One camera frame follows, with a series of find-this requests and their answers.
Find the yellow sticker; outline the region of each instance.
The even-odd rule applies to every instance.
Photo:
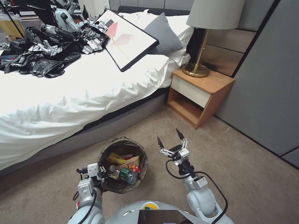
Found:
[[[154,202],[147,202],[142,206],[142,209],[160,209],[159,206]]]

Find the white pillow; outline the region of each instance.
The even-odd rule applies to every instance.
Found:
[[[135,26],[139,27],[140,29],[144,29],[147,27],[148,24],[151,23],[158,15],[154,15],[152,13],[148,13],[148,9],[144,10],[143,12],[135,12],[135,13],[119,13],[119,15],[123,15],[124,19],[128,20],[129,22],[133,23]],[[187,16],[166,16],[170,28],[173,32],[178,36],[180,39],[183,48],[167,55],[170,59],[172,57],[177,58],[178,55],[184,55],[186,52],[186,47],[189,43],[189,40],[193,34],[194,28],[192,26],[188,26],[186,24],[188,15]]]

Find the gold lamp base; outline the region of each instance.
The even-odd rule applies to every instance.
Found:
[[[182,71],[187,75],[194,76],[194,77],[205,77],[208,76],[210,73],[210,70],[202,64],[199,64],[196,70],[194,69],[195,69],[195,64],[188,63],[186,66],[183,67]]]

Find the abstract painting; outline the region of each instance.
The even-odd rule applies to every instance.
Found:
[[[121,72],[159,44],[157,39],[109,9],[96,22],[107,27],[105,34],[109,40],[105,47]]]

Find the carpet floor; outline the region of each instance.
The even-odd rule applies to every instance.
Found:
[[[139,200],[175,205],[192,213],[180,180],[165,169],[157,136],[166,148],[180,143],[175,128],[189,139],[190,162],[218,184],[235,223],[298,223],[299,171],[216,118],[194,130],[166,107],[114,137],[126,136],[146,150],[149,168],[144,181],[126,194],[103,194],[107,220],[120,207]],[[52,157],[0,177],[0,223],[67,223],[75,213],[72,201],[80,180],[76,168],[96,162],[109,138],[94,145]],[[178,169],[170,164],[170,171]],[[209,182],[218,203],[224,201]]]

